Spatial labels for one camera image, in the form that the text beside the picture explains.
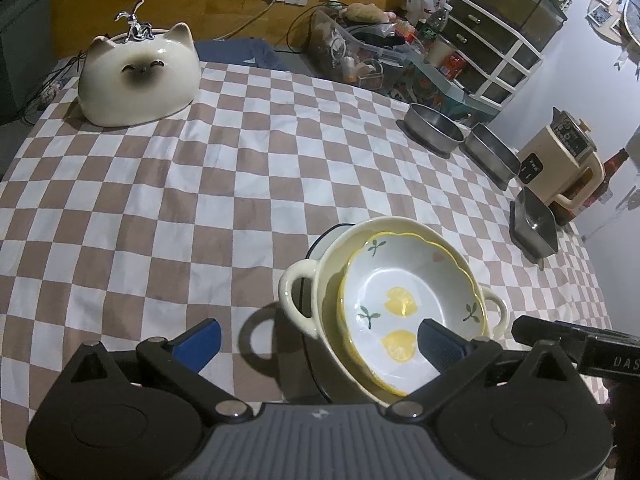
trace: checkered tablecloth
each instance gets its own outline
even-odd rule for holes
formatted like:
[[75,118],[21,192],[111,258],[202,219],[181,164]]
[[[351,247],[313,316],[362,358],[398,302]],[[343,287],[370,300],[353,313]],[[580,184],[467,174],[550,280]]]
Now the checkered tablecloth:
[[514,313],[610,326],[577,235],[562,235],[545,269],[530,264],[508,231],[517,188],[503,193],[464,156],[408,140],[396,124],[405,104],[206,64],[185,110],[114,129],[84,121],[76,87],[0,184],[0,477],[33,475],[28,421],[84,340],[132,349],[215,317],[223,346],[205,377],[248,402],[303,394],[300,336],[276,310],[276,284],[338,222],[415,218]]

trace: pot handle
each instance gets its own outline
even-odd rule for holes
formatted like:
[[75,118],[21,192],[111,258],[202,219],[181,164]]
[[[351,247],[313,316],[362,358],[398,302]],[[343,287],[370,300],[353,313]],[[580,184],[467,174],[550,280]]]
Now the pot handle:
[[294,282],[300,278],[309,278],[313,281],[316,278],[317,268],[317,260],[300,260],[284,271],[278,283],[278,300],[284,313],[300,332],[313,339],[318,339],[319,336],[316,322],[313,317],[303,316],[298,310],[293,303],[291,291]]
[[507,305],[504,303],[502,298],[490,288],[486,286],[481,286],[480,288],[482,289],[482,297],[485,300],[493,301],[500,309],[500,321],[496,326],[494,326],[492,334],[490,334],[492,339],[498,339],[504,335],[507,330],[507,325],[509,324],[509,311],[507,309]]

